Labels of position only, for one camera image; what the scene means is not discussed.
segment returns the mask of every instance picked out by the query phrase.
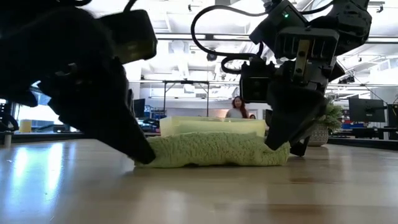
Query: wooden table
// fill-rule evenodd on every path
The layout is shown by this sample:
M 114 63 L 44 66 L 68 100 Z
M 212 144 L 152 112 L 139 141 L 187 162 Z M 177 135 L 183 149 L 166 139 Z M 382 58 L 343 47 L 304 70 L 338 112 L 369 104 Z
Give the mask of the wooden table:
M 94 140 L 0 149 L 0 223 L 397 223 L 398 154 L 309 148 L 283 167 L 135 169 Z

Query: folded towel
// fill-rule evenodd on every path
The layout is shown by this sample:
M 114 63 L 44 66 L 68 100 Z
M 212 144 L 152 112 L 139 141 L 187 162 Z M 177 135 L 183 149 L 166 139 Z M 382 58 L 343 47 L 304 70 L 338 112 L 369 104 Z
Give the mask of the folded towel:
M 289 143 L 273 151 L 255 134 L 224 132 L 187 133 L 147 139 L 156 159 L 138 167 L 176 168 L 195 164 L 212 166 L 278 166 L 287 162 Z

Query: plastic container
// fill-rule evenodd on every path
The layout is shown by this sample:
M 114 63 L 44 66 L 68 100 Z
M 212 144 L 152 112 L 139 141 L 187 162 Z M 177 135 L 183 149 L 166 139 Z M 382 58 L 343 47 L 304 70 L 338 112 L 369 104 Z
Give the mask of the plastic container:
M 256 133 L 264 137 L 266 121 L 237 118 L 206 118 L 173 116 L 160 120 L 160 133 L 163 137 L 192 132 L 225 131 L 231 133 Z

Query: ceiling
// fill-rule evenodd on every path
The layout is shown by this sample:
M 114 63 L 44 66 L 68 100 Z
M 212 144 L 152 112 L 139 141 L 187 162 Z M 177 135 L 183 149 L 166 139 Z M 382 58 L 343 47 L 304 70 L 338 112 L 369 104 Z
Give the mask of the ceiling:
M 319 8 L 330 0 L 289 0 L 300 11 Z M 398 20 L 391 19 L 398 13 L 398 1 L 384 0 L 384 10 L 376 11 L 379 6 L 370 6 L 368 11 L 373 17 L 371 36 L 398 37 Z M 85 9 L 97 16 L 120 12 L 127 0 L 93 0 Z M 190 24 L 197 12 L 214 4 L 229 5 L 244 11 L 256 13 L 263 11 L 261 0 L 138 0 L 133 9 L 145 9 L 149 15 L 157 34 L 189 34 Z M 327 14 L 327 10 L 307 19 L 313 19 Z M 229 11 L 213 11 L 205 14 L 198 21 L 196 32 L 207 34 L 249 34 L 263 17 L 252 18 Z M 203 45 L 217 51 L 224 52 L 257 52 L 258 47 L 250 42 L 238 41 L 204 41 Z M 268 52 L 268 58 L 272 58 L 272 52 Z M 379 44 L 364 45 L 338 57 L 338 61 L 348 71 L 348 74 L 357 76 L 356 83 L 384 83 L 375 75 L 380 72 L 380 64 L 398 58 L 398 45 Z M 190 40 L 160 40 L 157 47 L 157 55 L 153 59 L 143 62 L 141 73 L 146 79 L 173 79 L 187 78 L 190 80 L 236 80 L 236 75 L 225 74 L 220 70 L 222 57 L 215 62 L 206 59 L 206 53 L 202 52 Z M 241 62 L 232 63 L 231 67 L 239 67 Z M 330 91 L 352 95 L 353 88 L 332 89 Z

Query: person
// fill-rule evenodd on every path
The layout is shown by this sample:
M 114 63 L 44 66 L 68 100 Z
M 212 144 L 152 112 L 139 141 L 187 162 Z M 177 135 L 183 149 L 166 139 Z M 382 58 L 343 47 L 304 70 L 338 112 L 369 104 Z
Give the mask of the person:
M 226 118 L 248 118 L 248 111 L 245 108 L 244 101 L 240 96 L 237 96 L 232 101 L 232 109 L 230 109 L 227 114 Z

